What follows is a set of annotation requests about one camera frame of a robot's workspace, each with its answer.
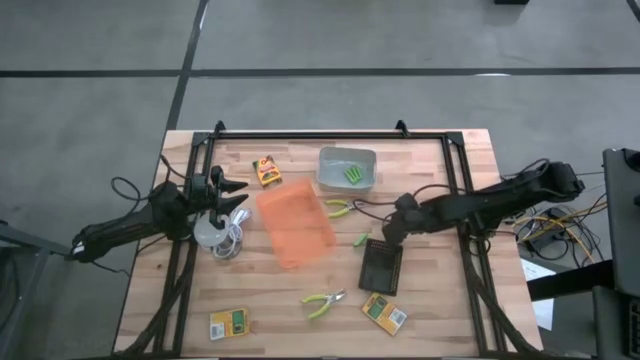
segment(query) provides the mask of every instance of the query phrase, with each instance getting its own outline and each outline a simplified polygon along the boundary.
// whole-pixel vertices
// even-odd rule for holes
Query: paper
[[[524,277],[527,281],[556,274],[555,272],[530,261],[524,259],[520,260],[522,261],[522,269],[524,270]],[[533,312],[536,314],[536,322],[538,323],[538,326],[551,331],[551,327],[553,325],[553,299],[534,301]]]

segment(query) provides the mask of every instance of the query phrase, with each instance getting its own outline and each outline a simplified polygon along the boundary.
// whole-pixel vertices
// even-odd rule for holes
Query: black equipment
[[[224,228],[220,215],[229,215],[249,195],[222,198],[223,192],[232,193],[247,186],[245,182],[224,178],[220,166],[211,168],[211,184],[206,176],[195,176],[185,196],[178,186],[166,180],[149,194],[148,203],[139,211],[101,224],[83,228],[73,239],[71,258],[80,262],[92,262],[103,257],[114,247],[164,233],[169,240],[186,240],[191,236],[189,216],[211,210],[210,222],[218,229]]]
[[[395,201],[396,212],[382,232],[390,245],[399,245],[407,234],[433,233],[468,224],[469,235],[486,236],[512,214],[542,201],[566,202],[578,197],[584,184],[571,165],[545,162],[535,170],[467,194],[438,196],[418,204],[409,193]]]

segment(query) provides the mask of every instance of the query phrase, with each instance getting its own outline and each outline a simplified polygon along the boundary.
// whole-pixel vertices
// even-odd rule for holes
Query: green-handled pliers
[[[329,213],[329,219],[335,219],[347,215],[349,211],[355,210],[356,208],[355,206],[353,206],[353,201],[327,200],[324,203],[327,205],[339,205],[344,207],[343,209]]]
[[[327,311],[329,311],[329,307],[331,306],[331,304],[342,299],[343,297],[345,297],[345,295],[347,295],[347,292],[345,289],[342,289],[340,291],[330,293],[330,294],[311,295],[305,299],[302,299],[302,303],[306,304],[310,301],[318,301],[318,300],[325,301],[324,305],[322,305],[322,307],[318,311],[309,314],[309,319],[315,319],[325,314]]]

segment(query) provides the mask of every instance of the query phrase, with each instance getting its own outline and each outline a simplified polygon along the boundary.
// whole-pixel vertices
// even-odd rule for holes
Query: white cable
[[[217,259],[228,260],[238,255],[240,249],[242,248],[242,237],[244,236],[240,224],[249,217],[251,217],[250,209],[236,208],[231,212],[228,225],[229,234],[227,235],[227,239],[229,239],[231,243],[229,244],[229,242],[225,239],[225,241],[223,241],[220,245],[211,247],[210,249],[213,257]]]

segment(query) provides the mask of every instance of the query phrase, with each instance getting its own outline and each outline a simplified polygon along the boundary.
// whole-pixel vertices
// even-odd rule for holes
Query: pliers
[[[322,305],[322,307],[318,311],[309,314],[309,319],[315,319],[325,314],[329,310],[329,307],[331,306],[332,303],[342,299],[346,295],[347,295],[347,291],[345,289],[342,289],[340,291],[329,293],[329,294],[311,295],[305,299],[302,299],[302,303],[306,304],[310,301],[325,300],[324,305]]]
[[[353,201],[327,200],[324,203],[327,205],[340,205],[344,207],[344,209],[329,213],[329,219],[339,218],[343,215],[347,215],[349,211],[356,209],[356,207],[353,205]]]

